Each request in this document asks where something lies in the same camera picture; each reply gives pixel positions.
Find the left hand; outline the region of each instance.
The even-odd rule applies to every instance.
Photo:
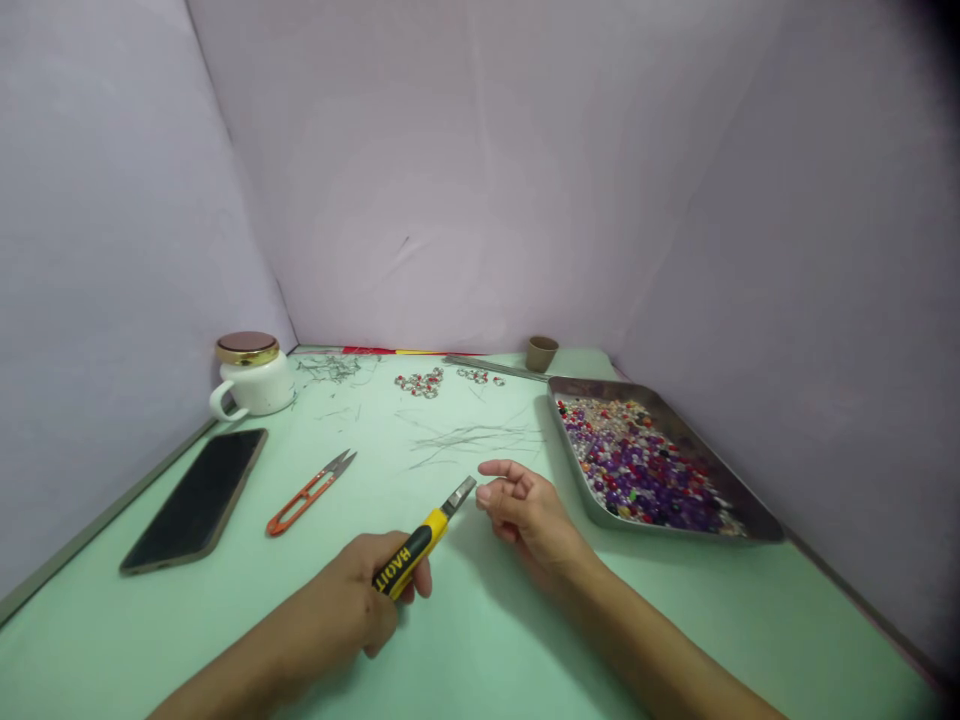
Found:
[[[305,687],[360,650],[376,657],[397,629],[397,608],[373,589],[373,575],[408,537],[397,531],[358,536],[254,628],[275,641],[286,682]],[[427,598],[432,591],[430,562],[424,558],[400,600],[410,604],[417,594]]]

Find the black phone screen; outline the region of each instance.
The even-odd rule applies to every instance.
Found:
[[[156,569],[215,545],[266,433],[261,428],[210,440],[124,558],[121,572]]]

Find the lavender wall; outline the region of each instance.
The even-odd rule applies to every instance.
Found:
[[[3,3],[0,128],[3,598],[204,423],[218,335],[294,338],[182,2]]]
[[[895,7],[791,5],[618,359],[955,667],[956,77]]]
[[[782,0],[191,0],[304,342],[620,346]]]

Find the mug handle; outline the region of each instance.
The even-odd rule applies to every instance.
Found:
[[[233,415],[227,415],[223,411],[223,396],[230,391],[233,385],[233,380],[227,380],[217,385],[217,389],[210,393],[210,412],[213,413],[213,416],[217,418],[217,420],[236,422],[250,412],[247,408],[240,408]]]

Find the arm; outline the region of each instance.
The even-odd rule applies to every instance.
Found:
[[[509,460],[479,471],[499,476],[477,489],[494,534],[516,546],[534,582],[655,717],[783,717],[600,561],[546,479]]]
[[[168,697],[151,720],[269,717],[361,650],[375,657],[396,630],[397,608],[373,589],[373,573],[407,537],[400,532],[359,536]],[[413,602],[416,593],[429,597],[432,588],[424,560],[401,600]]]

